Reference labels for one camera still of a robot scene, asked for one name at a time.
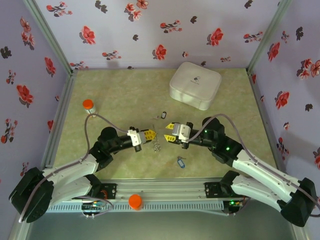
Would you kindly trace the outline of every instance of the purple wall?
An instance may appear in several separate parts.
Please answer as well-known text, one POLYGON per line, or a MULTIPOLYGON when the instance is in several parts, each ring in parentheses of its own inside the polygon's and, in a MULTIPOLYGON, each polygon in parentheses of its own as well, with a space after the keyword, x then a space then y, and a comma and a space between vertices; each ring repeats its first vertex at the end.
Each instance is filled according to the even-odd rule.
POLYGON ((0 30, 0 239, 7 239, 17 215, 9 194, 41 164, 67 73, 22 0, 1 1, 0 30))
POLYGON ((279 1, 35 0, 73 69, 245 68, 279 1))
MULTIPOLYGON (((254 68, 255 84, 286 170, 316 184, 320 196, 319 1, 293 1, 254 68)), ((319 218, 307 226, 319 239, 319 218)))

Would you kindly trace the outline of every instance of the white plastic container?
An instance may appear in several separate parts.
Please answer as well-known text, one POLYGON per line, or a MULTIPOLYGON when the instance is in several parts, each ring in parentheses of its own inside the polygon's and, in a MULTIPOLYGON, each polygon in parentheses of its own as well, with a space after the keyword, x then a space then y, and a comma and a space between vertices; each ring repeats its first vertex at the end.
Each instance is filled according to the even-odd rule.
POLYGON ((207 110, 217 94, 222 77, 219 73, 184 62, 170 81, 170 96, 200 110, 207 110))

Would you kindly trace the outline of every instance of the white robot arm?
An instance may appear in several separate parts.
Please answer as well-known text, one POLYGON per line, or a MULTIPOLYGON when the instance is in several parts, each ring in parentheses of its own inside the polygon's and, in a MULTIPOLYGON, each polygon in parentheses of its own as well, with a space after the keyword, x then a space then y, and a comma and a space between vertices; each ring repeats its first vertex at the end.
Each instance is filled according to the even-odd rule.
POLYGON ((9 196, 10 202, 21 214, 21 222, 31 223, 40 218, 49 207, 80 196, 113 199, 115 189, 105 189, 95 172, 109 165, 119 151, 134 148, 155 137, 152 130, 130 127, 126 135, 118 136, 113 127, 102 130, 98 141, 88 154, 66 165, 40 171, 31 168, 9 196))
POLYGON ((299 227, 306 224, 317 202, 311 180, 299 180, 257 158, 243 143, 226 136, 225 127, 217 118, 208 117, 202 125, 201 130, 195 130, 191 122, 172 122, 166 127, 172 130, 172 135, 164 137, 169 143, 182 144, 183 149, 188 149, 189 144, 206 147, 219 162, 252 177, 227 172, 220 181, 223 192, 256 199, 278 210, 292 224, 299 227))

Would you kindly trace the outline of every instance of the cable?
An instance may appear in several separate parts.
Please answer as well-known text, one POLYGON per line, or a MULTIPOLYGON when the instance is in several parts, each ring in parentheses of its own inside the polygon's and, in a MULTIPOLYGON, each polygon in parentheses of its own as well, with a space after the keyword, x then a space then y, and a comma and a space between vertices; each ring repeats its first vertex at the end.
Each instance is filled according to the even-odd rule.
POLYGON ((102 120, 106 121, 108 124, 110 124, 112 127, 114 127, 115 129, 117 129, 119 132, 122 132, 122 133, 127 133, 128 131, 125 131, 125 130, 122 130, 120 128, 118 128, 117 126, 115 126, 112 122, 110 122, 109 120, 107 120, 106 118, 104 118, 103 116, 99 115, 99 114, 96 114, 96 113, 91 113, 89 114, 88 116, 86 116, 85 118, 85 121, 84 121, 84 135, 85 135, 85 140, 86 140, 86 153, 84 155, 83 158, 81 158, 79 161, 76 161, 76 162, 73 162, 73 163, 70 163, 68 165, 65 165, 53 172, 51 172, 50 174, 48 174, 47 176, 45 176, 35 187, 34 189, 32 190, 28 200, 26 201, 25 205, 24 205, 24 208, 20 214, 20 217, 19 217, 19 223, 22 223, 23 222, 23 219, 24 219, 24 216, 27 212, 27 209, 30 205, 30 202, 31 200, 33 199, 34 195, 36 194, 38 188, 41 186, 41 184, 43 184, 48 178, 52 177, 53 175, 67 169, 67 168, 71 168, 77 164, 80 164, 82 161, 84 161, 88 155, 89 155, 89 151, 90 151, 90 142, 89 142, 89 138, 88 138, 88 132, 87 132, 87 123, 88 123, 88 119, 91 117, 91 116, 97 116, 99 118, 101 118, 102 120))
MULTIPOLYGON (((281 176, 280 174, 278 174, 277 172, 273 171, 272 169, 269 169, 268 167, 262 165, 257 159, 255 159, 255 157, 250 153, 250 151, 247 149, 244 141, 242 140, 240 133, 235 125, 235 123, 231 120, 230 117, 228 117, 227 115, 223 114, 223 113, 219 113, 219 114, 215 114, 212 117, 210 117, 202 126, 202 128, 200 128, 200 130, 192 137, 190 138, 187 142, 191 142, 192 140, 194 140, 195 138, 197 138, 201 132, 205 129, 205 127, 216 117, 224 117, 226 118, 232 125, 233 129, 235 130, 235 133, 244 149, 244 151, 246 152, 246 154, 248 154, 248 156, 254 161, 254 163, 256 165, 259 165, 260 167, 262 167, 263 169, 267 170, 269 173, 276 175, 278 178, 280 178, 281 180, 283 180, 284 182, 286 182, 287 184, 293 186, 295 189, 299 190, 300 192, 302 192, 304 195, 306 195, 320 210, 320 204, 312 197, 310 196, 309 193, 307 193, 305 190, 303 190, 301 187, 297 186, 296 184, 294 184, 293 182, 287 180, 286 178, 284 178, 283 176, 281 176)), ((320 214, 310 214, 311 217, 314 218, 320 218, 320 214)))
POLYGON ((108 201, 108 200, 106 200, 106 199, 102 199, 102 198, 91 197, 91 196, 79 196, 79 198, 81 198, 81 199, 89 199, 89 200, 96 200, 96 201, 102 201, 102 202, 105 202, 106 204, 109 204, 109 205, 111 206, 111 208, 107 208, 105 211, 102 211, 102 212, 99 212, 99 213, 96 213, 96 214, 92 214, 91 216, 90 216, 90 215, 85 215, 85 213, 82 212, 82 214, 85 215, 87 218, 92 218, 92 219, 93 219, 93 218, 95 218, 95 217, 97 217, 97 216, 106 214, 106 213, 110 212, 111 210, 113 210, 114 207, 115 207, 110 201, 108 201))
POLYGON ((228 213, 212 211, 212 210, 197 210, 197 212, 206 213, 206 214, 215 214, 215 215, 220 215, 220 216, 225 216, 225 217, 229 216, 228 213))
POLYGON ((97 114, 97 113, 91 113, 88 116, 86 116, 85 120, 84 120, 84 135, 85 135, 85 140, 86 140, 86 153, 84 155, 84 157, 82 158, 82 160, 86 159, 89 155, 89 150, 90 150, 90 143, 89 143, 89 138, 88 138, 88 132, 87 132, 87 123, 88 123, 88 119, 91 116, 97 116, 99 118, 101 118, 102 120, 104 120, 105 122, 107 122, 108 124, 110 124, 112 127, 114 127, 115 129, 117 129, 119 132, 122 133, 127 133, 128 131, 122 130, 120 128, 118 128, 116 125, 114 125, 112 122, 110 122, 108 119, 104 118, 103 116, 97 114))

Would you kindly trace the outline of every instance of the orange bottle cap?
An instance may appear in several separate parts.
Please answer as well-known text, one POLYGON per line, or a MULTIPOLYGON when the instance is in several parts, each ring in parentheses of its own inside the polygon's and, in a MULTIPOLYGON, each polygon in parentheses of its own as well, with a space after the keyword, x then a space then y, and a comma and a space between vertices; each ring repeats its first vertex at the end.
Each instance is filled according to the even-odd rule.
POLYGON ((94 102, 91 99, 86 99, 82 103, 83 107, 85 109, 92 109, 94 107, 94 102))
POLYGON ((134 210, 139 210, 142 206, 142 198, 138 194, 134 194, 129 198, 129 205, 134 210))

